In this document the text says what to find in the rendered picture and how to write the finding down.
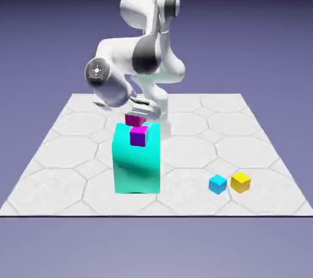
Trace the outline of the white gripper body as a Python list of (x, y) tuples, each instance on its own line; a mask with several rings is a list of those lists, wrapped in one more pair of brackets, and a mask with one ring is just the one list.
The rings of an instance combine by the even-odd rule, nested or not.
[(154, 101), (132, 100), (132, 108), (127, 114), (144, 117), (146, 119), (159, 119), (161, 117), (161, 108)]

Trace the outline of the small magenta cube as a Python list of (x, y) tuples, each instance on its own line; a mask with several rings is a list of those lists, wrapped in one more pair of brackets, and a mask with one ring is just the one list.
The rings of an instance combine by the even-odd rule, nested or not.
[(145, 117), (125, 114), (125, 124), (132, 127), (142, 127), (143, 124), (146, 122)]

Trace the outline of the small purple cube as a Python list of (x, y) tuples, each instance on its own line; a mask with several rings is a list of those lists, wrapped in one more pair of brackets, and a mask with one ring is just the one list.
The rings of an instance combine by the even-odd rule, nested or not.
[(145, 147), (148, 138), (147, 125), (133, 126), (130, 130), (130, 145), (137, 147)]

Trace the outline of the small cyan cube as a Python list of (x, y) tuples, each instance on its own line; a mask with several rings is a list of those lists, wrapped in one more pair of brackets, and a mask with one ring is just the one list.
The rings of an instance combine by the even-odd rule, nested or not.
[(214, 192), (215, 194), (221, 194), (227, 188), (227, 180), (216, 174), (211, 177), (208, 181), (208, 189)]

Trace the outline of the small yellow cube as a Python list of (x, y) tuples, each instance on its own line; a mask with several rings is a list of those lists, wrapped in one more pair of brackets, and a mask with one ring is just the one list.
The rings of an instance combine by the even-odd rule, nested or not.
[(236, 173), (231, 176), (230, 187), (238, 193), (243, 193), (249, 190), (251, 178), (243, 172)]

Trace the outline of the large turquoise box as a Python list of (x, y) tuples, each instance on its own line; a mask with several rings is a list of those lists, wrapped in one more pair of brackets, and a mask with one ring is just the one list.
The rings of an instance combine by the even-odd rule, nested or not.
[(112, 140), (114, 187), (117, 194), (160, 192), (160, 124), (149, 127), (145, 147), (130, 145), (131, 126), (118, 123)]

